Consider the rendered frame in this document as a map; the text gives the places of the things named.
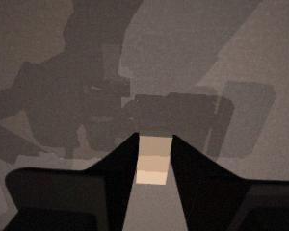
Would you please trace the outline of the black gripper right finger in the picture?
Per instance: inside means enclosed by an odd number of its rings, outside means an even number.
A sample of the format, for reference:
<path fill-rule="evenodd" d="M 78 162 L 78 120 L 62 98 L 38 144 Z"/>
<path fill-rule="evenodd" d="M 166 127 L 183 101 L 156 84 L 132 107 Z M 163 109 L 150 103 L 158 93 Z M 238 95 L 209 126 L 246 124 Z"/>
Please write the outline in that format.
<path fill-rule="evenodd" d="M 171 165 L 188 231 L 237 231 L 256 207 L 289 207 L 289 181 L 244 179 L 172 135 Z"/>

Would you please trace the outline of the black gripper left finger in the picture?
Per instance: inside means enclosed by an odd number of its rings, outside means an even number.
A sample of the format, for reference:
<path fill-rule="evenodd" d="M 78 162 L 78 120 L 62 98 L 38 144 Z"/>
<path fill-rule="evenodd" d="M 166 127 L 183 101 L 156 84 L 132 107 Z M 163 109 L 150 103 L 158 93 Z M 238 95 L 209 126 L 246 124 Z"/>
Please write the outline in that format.
<path fill-rule="evenodd" d="M 20 167 L 6 188 L 21 207 L 90 213 L 98 231 L 122 231 L 139 157 L 139 133 L 84 170 Z"/>

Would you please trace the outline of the beige domino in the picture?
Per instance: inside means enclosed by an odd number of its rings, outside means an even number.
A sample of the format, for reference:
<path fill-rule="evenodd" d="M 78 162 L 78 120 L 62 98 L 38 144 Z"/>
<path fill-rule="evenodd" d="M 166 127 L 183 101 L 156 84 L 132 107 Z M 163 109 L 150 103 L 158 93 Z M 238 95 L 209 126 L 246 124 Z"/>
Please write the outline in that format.
<path fill-rule="evenodd" d="M 139 136 L 136 183 L 166 185 L 172 133 L 140 130 Z"/>

